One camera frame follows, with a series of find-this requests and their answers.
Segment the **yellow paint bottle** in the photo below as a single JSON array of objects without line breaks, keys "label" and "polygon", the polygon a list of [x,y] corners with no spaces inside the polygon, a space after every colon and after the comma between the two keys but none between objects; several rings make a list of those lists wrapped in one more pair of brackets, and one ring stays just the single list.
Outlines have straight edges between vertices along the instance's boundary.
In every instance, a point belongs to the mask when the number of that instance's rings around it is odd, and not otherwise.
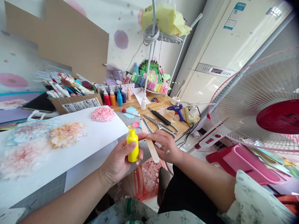
[{"label": "yellow paint bottle", "polygon": [[129,130],[129,135],[127,137],[127,145],[131,142],[136,142],[135,149],[128,154],[128,161],[129,162],[136,162],[138,160],[139,155],[139,147],[138,147],[138,136],[135,133],[135,129]]}]

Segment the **fan grille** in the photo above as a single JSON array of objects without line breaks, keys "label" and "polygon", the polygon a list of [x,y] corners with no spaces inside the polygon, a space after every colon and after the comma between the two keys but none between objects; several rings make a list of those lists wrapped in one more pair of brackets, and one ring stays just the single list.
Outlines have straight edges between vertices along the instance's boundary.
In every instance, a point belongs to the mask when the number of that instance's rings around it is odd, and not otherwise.
[{"label": "fan grille", "polygon": [[299,99],[298,65],[299,47],[295,47],[256,61],[236,73],[220,86],[211,100],[209,114],[213,125],[244,145],[299,154],[299,134],[270,132],[256,121],[268,106]]}]

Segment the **pink plastic stool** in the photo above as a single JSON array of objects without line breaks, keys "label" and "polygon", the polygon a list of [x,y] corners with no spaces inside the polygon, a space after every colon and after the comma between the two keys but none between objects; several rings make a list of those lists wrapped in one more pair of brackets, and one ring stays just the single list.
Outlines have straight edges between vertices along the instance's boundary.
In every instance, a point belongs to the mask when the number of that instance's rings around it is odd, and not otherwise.
[{"label": "pink plastic stool", "polygon": [[206,159],[209,163],[219,163],[227,173],[234,177],[238,170],[242,170],[260,185],[282,184],[291,179],[284,173],[268,169],[262,161],[241,144],[209,154]]}]

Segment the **wooden craft stick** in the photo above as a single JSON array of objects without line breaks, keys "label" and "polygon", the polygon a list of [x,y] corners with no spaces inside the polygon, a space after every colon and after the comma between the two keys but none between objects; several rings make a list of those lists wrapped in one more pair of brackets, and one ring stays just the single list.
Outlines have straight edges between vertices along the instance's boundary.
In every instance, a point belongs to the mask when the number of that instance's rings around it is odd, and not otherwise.
[{"label": "wooden craft stick", "polygon": [[[142,119],[140,119],[140,123],[141,123],[141,129],[142,129],[142,131],[143,131],[144,133],[149,134],[149,131],[148,131],[147,127],[145,126],[145,124],[144,124],[144,122],[143,122]],[[159,158],[159,156],[158,156],[158,154],[157,154],[157,151],[156,151],[156,149],[155,149],[155,146],[154,146],[153,141],[150,140],[150,139],[145,139],[145,140],[146,140],[147,146],[149,147],[149,152],[150,152],[150,154],[152,155],[153,161],[154,161],[155,163],[159,163],[160,158]]]}]

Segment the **hot glue gun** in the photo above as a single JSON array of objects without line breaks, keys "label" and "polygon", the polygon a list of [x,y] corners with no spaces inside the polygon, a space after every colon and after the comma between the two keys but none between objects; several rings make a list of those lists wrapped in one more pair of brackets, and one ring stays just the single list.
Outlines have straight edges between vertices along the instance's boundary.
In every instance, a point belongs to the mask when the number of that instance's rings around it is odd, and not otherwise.
[{"label": "hot glue gun", "polygon": [[167,108],[167,110],[173,110],[175,112],[175,115],[178,115],[180,117],[180,121],[184,121],[184,116],[181,112],[181,109],[183,109],[183,105],[176,103],[175,106],[170,106]]}]

